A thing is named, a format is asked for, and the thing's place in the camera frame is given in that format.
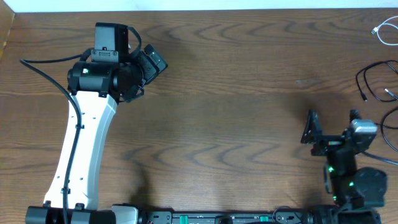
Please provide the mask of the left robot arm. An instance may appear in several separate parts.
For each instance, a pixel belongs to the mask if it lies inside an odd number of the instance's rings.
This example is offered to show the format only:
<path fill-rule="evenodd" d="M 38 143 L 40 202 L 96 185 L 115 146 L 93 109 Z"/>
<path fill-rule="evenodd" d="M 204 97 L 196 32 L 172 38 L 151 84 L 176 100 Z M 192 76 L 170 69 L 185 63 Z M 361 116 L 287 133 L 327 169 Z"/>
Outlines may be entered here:
<path fill-rule="evenodd" d="M 68 124 L 50 188 L 41 206 L 30 206 L 26 223 L 145 223 L 132 205 L 99 209 L 99 174 L 104 144 L 120 103 L 144 94 L 144 87 L 167 68 L 152 45 L 129 45 L 135 29 L 95 25 L 95 44 L 75 56 L 62 93 L 69 102 Z"/>

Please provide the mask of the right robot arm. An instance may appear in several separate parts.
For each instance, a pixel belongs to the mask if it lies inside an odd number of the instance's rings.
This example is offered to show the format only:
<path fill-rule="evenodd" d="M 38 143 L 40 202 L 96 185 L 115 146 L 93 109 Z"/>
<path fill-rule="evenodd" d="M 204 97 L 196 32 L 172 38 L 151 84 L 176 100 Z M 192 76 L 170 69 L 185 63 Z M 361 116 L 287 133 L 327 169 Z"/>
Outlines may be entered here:
<path fill-rule="evenodd" d="M 358 168 L 356 155 L 369 149 L 377 126 L 351 110 L 349 126 L 340 135 L 324 135 L 318 115 L 309 110 L 300 142 L 312 145 L 313 156 L 326 157 L 324 184 L 333 205 L 310 207 L 302 223 L 380 224 L 377 208 L 385 205 L 387 174 L 372 167 Z"/>

